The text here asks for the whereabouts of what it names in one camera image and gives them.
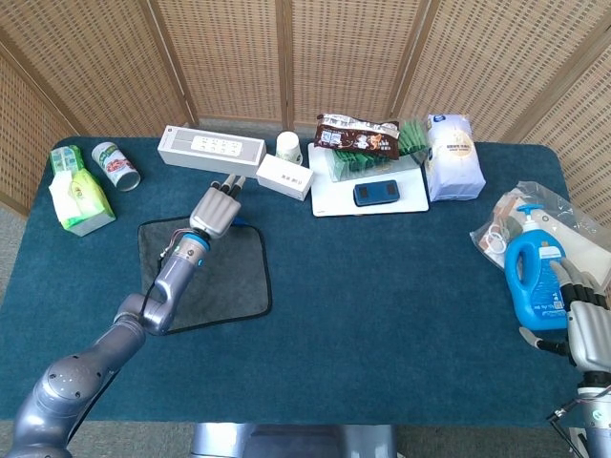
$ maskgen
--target flour bag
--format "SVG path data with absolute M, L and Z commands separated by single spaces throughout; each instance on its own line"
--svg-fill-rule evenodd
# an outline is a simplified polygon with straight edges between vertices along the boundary
M 462 114 L 430 114 L 427 138 L 430 149 L 425 171 L 431 202 L 477 198 L 486 180 L 469 119 Z

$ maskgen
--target white cutting board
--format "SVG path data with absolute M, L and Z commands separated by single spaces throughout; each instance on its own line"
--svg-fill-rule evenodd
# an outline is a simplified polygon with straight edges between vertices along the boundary
M 314 172 L 312 182 L 312 213 L 315 217 L 337 217 L 345 215 L 375 215 L 381 213 L 414 213 L 429 210 L 427 192 L 420 167 L 363 177 L 334 183 L 328 172 L 325 148 L 307 145 L 309 168 Z M 399 188 L 400 198 L 393 203 L 357 207 L 352 191 L 355 184 L 372 183 L 394 179 Z

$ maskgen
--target detergent label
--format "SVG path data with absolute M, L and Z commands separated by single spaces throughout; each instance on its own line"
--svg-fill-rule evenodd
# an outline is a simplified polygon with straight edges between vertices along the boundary
M 538 318 L 555 319 L 566 316 L 560 295 L 560 283 L 550 266 L 552 260 L 560 260 L 562 254 L 556 246 L 542 246 L 538 249 L 541 272 L 533 290 L 531 304 Z

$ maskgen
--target blue detergent bottle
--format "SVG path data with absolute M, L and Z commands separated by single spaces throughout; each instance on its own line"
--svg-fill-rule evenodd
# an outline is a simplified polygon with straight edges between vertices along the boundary
M 513 240 L 505 255 L 505 278 L 514 299 L 514 309 L 522 326 L 531 331 L 566 328 L 566 312 L 560 285 L 550 266 L 552 260 L 565 256 L 562 245 L 540 229 L 531 212 L 543 205 L 527 204 L 517 207 L 524 212 L 523 234 Z M 522 259 L 522 277 L 518 274 L 518 260 Z

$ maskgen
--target can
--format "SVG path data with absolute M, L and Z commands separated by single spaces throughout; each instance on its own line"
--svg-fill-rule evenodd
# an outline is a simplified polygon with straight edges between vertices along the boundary
M 97 145 L 92 157 L 119 191 L 131 191 L 140 183 L 140 174 L 113 142 Z

